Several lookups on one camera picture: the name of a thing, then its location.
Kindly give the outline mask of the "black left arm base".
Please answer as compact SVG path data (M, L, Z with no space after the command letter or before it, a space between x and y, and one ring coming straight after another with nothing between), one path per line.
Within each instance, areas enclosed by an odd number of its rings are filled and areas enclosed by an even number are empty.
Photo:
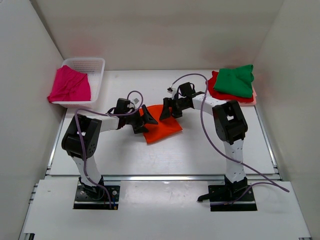
M73 201L73 209L75 210L111 210L119 209L120 185L106 185L104 187L110 197L105 193L105 190L99 186L86 186L80 182L77 183L77 188Z

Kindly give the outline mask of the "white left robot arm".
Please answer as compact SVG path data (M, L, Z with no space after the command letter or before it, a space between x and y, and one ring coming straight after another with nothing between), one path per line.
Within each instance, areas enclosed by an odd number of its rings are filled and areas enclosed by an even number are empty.
M80 184L93 199L104 195L103 177L98 171L94 158L100 133L120 130L126 125L135 134L147 133L147 124L157 125L158 121L142 104L136 107L125 98L119 98L116 106L107 113L89 111L97 115L89 117L76 110L61 142L62 149L74 160L80 173Z

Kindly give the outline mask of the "orange t-shirt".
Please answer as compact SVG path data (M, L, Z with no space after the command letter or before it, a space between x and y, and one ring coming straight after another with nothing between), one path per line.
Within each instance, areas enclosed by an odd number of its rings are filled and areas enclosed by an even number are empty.
M177 133L180 133L183 130L178 121L172 116L165 120L160 120L162 109L162 104L150 105L147 107L149 113L158 122L158 124L147 123L145 125L148 132L144 132L143 136L148 145L157 143L161 140L171 137Z

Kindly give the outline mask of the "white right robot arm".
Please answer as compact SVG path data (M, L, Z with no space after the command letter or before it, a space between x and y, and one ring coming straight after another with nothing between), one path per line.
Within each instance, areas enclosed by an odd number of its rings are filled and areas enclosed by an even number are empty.
M167 91L171 97L163 99L160 121L169 117L180 118L186 109L199 110L202 125L203 113L213 116L216 134L224 144L225 177L230 182L224 187L224 195L229 200L236 200L243 192L237 183L246 177L243 166L243 144L248 131L248 124L239 103L236 100L222 102L207 96L202 91L196 92L194 84L190 82L181 84L178 88L170 87Z

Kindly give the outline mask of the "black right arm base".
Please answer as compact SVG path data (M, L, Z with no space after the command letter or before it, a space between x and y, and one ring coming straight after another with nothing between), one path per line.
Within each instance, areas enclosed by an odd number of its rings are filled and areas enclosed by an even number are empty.
M224 184L208 186L208 193L198 197L199 203L209 201L211 212L255 212L258 210L255 195L245 177L231 182L227 177Z

